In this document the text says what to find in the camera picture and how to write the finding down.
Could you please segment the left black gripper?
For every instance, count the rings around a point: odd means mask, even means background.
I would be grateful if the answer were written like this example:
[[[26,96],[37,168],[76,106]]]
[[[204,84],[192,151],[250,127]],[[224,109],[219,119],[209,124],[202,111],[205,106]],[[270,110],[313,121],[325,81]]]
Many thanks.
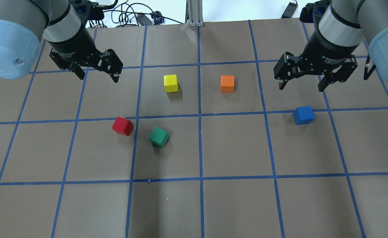
[[[70,31],[71,36],[62,36],[58,31],[47,27],[45,40],[51,45],[50,58],[61,70],[74,73],[80,80],[84,79],[82,67],[92,67],[100,72],[107,72],[114,83],[118,83],[123,63],[114,50],[101,52],[97,49],[93,37],[80,25]]]

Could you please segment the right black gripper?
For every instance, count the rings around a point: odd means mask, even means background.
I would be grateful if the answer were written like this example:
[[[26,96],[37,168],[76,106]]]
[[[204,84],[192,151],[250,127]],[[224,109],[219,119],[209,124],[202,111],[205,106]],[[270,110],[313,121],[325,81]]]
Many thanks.
[[[318,26],[310,36],[304,51],[299,56],[284,52],[274,66],[274,79],[283,90],[288,81],[304,75],[323,75],[318,83],[319,92],[333,83],[348,80],[358,67],[354,51],[357,43],[342,46],[331,42],[321,33]]]

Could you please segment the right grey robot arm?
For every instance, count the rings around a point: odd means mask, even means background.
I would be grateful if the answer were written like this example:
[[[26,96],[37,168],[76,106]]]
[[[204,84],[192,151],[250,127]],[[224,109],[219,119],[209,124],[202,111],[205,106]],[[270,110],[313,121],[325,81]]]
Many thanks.
[[[378,70],[388,84],[388,0],[319,0],[303,7],[300,21],[315,30],[299,56],[284,52],[274,67],[280,90],[304,75],[323,76],[320,92],[347,81],[358,66],[353,52],[363,41],[368,44],[364,80]]]

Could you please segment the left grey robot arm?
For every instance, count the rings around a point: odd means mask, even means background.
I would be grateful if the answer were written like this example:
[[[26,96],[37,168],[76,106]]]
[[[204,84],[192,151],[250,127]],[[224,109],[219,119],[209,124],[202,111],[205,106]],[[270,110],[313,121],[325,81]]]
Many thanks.
[[[59,69],[83,80],[82,68],[91,67],[117,83],[123,63],[114,50],[98,50],[85,27],[111,8],[90,0],[0,0],[0,78],[28,74],[44,39]]]

